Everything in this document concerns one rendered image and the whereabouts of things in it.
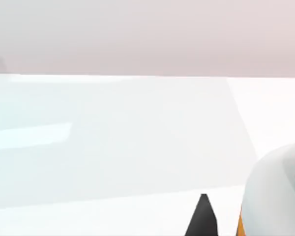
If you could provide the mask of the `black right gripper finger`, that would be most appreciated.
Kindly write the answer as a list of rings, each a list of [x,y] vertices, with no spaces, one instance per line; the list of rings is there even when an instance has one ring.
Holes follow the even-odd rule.
[[[207,194],[201,194],[184,236],[218,236],[217,219]]]

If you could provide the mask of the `white bottle with green cap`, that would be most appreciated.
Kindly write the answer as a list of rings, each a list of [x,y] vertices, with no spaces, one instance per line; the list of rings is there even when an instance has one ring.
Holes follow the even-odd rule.
[[[269,152],[254,165],[236,236],[295,236],[295,144]]]

